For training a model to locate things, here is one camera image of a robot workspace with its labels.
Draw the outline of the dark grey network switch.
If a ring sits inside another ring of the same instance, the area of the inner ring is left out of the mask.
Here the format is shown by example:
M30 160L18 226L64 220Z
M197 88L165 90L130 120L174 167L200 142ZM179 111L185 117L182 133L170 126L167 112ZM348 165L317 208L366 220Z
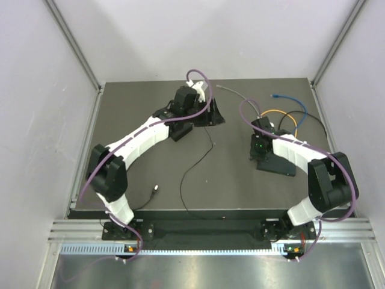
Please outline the dark grey network switch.
M256 169L291 177L294 177L297 172L294 164L283 157L274 155L272 152L267 153L265 158L257 162Z

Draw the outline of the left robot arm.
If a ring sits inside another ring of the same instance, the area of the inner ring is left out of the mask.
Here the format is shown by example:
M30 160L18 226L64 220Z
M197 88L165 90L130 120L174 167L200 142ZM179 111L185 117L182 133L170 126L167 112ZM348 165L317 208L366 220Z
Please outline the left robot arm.
M178 141L195 127L225 122L215 98L205 94L209 90L204 81L187 81L165 107L155 111L135 131L107 146L98 144L92 149L84 186L96 192L122 238L133 237L137 230L134 211L126 197L127 171L135 160L168 138Z

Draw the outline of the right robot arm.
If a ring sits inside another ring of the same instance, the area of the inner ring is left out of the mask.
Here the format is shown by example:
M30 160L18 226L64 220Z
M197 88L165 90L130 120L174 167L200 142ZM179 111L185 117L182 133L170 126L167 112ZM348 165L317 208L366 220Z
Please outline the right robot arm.
M295 176L300 169L307 175L307 197L275 222L261 223L266 239L295 238L315 218L358 199L359 189L344 153L310 148L289 132L275 130L267 117L259 117L251 125L250 159L257 162L257 170Z

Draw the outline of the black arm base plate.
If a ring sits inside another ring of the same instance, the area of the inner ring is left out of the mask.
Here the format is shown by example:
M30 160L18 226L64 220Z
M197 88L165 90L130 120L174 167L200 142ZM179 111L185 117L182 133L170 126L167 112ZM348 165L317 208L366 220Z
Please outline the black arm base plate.
M220 220L140 220L129 226L141 234L144 241L164 240L167 237L250 237L253 241L281 239L312 240L316 237L313 223L286 229L276 219L220 219Z

